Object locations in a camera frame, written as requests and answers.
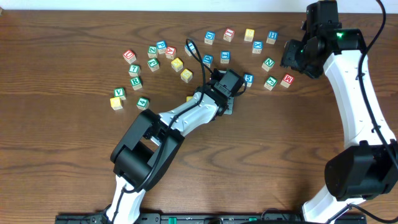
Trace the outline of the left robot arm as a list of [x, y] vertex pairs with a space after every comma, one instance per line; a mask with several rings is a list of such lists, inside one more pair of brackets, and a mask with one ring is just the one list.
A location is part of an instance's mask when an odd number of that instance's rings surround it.
[[193, 98], [168, 112], [142, 111], [119, 141], [110, 160], [116, 191], [104, 214], [107, 223], [134, 223], [144, 195], [164, 176], [185, 136], [228, 109], [237, 88], [206, 84]]

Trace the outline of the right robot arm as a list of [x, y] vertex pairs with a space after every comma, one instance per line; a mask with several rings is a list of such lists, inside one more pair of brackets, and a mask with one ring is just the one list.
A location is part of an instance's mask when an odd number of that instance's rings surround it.
[[325, 166], [324, 187], [302, 205], [305, 223], [334, 223], [397, 183], [397, 139], [379, 106], [359, 29], [344, 29], [336, 1], [307, 7], [302, 40], [285, 44], [282, 67], [329, 80], [341, 116], [344, 149]]

